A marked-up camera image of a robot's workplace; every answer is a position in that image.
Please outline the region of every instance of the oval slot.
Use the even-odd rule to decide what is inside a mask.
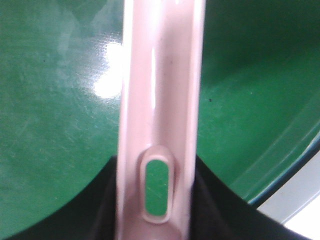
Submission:
[[[145,168],[145,209],[153,216],[163,216],[168,208],[169,168],[161,160],[151,160]]]

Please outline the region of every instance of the black fabric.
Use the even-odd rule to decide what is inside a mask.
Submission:
[[[116,163],[116,157],[112,157],[92,182],[69,203],[7,240],[87,240],[97,219],[106,223],[103,229],[103,234],[107,236],[105,239],[112,240],[116,206]],[[106,218],[101,218],[99,213],[102,212],[106,213]]]
[[[259,213],[198,157],[192,191],[190,240],[308,239]],[[66,206],[8,240],[113,240],[115,210],[116,158],[112,157]]]
[[[192,240],[308,240],[247,204],[199,157],[196,160],[191,213]]]

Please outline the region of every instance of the handle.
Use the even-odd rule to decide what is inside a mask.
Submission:
[[[116,240],[187,240],[205,0],[125,0]],[[168,167],[166,213],[145,207],[146,165]]]

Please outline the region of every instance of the pink plastic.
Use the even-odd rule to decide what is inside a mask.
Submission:
[[[125,0],[116,240],[187,240],[205,0]],[[169,168],[167,211],[145,209],[145,168]]]

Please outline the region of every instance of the green plastic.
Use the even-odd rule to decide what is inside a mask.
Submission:
[[[0,239],[55,212],[117,153],[101,98],[121,0],[0,1]],[[208,0],[198,155],[252,202],[320,132],[320,2]]]
[[[154,216],[162,216],[168,207],[169,168],[161,160],[148,162],[145,170],[145,209]]]

